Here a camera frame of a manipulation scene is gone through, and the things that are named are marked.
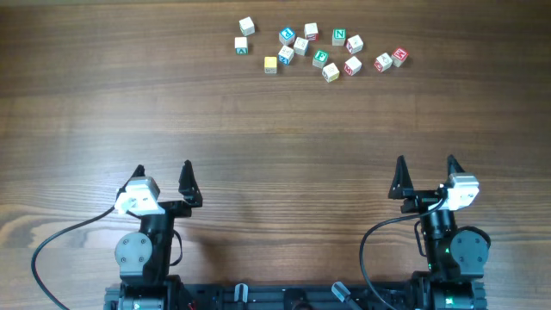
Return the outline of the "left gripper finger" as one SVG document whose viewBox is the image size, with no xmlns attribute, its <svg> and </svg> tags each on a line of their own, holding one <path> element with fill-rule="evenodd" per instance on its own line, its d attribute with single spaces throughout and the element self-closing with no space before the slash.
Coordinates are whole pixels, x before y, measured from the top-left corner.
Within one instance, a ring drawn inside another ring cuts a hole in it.
<svg viewBox="0 0 551 310">
<path fill-rule="evenodd" d="M 178 192 L 183 196 L 183 200 L 191 208 L 200 208 L 203 203 L 203 198 L 195 180 L 195 174 L 190 160 L 184 162 L 178 182 Z"/>
<path fill-rule="evenodd" d="M 135 177 L 143 177 L 145 175 L 145 167 L 142 164 L 139 164 L 134 170 L 133 174 L 127 179 L 122 187 L 119 188 L 119 193 L 126 191 L 126 186 L 128 183 Z"/>
</svg>

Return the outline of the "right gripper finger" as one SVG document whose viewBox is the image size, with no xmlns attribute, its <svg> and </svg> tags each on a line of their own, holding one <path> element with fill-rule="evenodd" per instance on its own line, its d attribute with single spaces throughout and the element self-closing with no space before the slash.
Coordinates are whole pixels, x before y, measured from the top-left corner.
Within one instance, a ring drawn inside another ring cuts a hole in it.
<svg viewBox="0 0 551 310">
<path fill-rule="evenodd" d="M 387 197 L 393 200 L 414 197 L 414 187 L 403 155 L 397 158 L 393 181 Z"/>
<path fill-rule="evenodd" d="M 453 154 L 447 157 L 447 172 L 448 176 L 465 172 Z"/>
</svg>

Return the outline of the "yellow letter K block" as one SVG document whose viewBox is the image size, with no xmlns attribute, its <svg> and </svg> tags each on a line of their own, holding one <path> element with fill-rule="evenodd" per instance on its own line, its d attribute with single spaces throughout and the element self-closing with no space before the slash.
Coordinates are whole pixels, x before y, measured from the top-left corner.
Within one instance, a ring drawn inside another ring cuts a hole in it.
<svg viewBox="0 0 551 310">
<path fill-rule="evenodd" d="M 276 74 L 277 73 L 277 57 L 265 57 L 264 58 L 264 72 L 266 74 Z"/>
</svg>

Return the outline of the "green letter F block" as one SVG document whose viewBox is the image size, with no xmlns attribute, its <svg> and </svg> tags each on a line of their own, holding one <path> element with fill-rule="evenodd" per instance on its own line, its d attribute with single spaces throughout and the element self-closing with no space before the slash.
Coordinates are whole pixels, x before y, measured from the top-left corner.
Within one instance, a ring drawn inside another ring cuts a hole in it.
<svg viewBox="0 0 551 310">
<path fill-rule="evenodd" d="M 313 66 L 323 69 L 328 60 L 328 53 L 324 50 L 318 50 L 313 55 Z"/>
</svg>

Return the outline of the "white block blue side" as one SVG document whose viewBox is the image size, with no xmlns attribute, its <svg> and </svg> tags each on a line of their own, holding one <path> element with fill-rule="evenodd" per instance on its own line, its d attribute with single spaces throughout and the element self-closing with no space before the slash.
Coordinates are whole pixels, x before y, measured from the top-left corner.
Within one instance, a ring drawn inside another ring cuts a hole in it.
<svg viewBox="0 0 551 310">
<path fill-rule="evenodd" d="M 289 46 L 282 46 L 277 58 L 284 65 L 289 65 L 294 57 L 294 49 Z"/>
</svg>

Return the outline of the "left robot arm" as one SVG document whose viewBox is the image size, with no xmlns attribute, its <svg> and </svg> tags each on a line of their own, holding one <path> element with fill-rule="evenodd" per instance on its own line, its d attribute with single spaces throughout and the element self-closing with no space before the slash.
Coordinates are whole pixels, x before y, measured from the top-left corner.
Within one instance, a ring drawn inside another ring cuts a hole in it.
<svg viewBox="0 0 551 310">
<path fill-rule="evenodd" d="M 202 206 L 202 195 L 190 161 L 185 161 L 178 181 L 177 201 L 158 201 L 160 189 L 139 165 L 119 189 L 115 210 L 140 220 L 137 232 L 123 236 L 115 247 L 121 284 L 109 288 L 104 308 L 114 310 L 195 309 L 195 301 L 179 276 L 169 274 L 172 240 L 179 239 L 174 222 L 189 218 L 193 208 Z"/>
</svg>

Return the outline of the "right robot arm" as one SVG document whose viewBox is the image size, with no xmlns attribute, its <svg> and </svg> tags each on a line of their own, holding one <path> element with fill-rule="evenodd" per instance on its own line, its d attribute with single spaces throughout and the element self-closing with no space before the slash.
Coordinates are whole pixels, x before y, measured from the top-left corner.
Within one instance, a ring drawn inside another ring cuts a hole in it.
<svg viewBox="0 0 551 310">
<path fill-rule="evenodd" d="M 415 190 L 405 158 L 397 164 L 388 197 L 402 200 L 403 214 L 418 214 L 414 232 L 429 270 L 416 271 L 406 289 L 410 309 L 487 308 L 483 282 L 491 239 L 474 226 L 458 227 L 455 212 L 470 206 L 479 194 L 479 181 L 454 156 L 447 158 L 447 180 L 434 190 Z"/>
</svg>

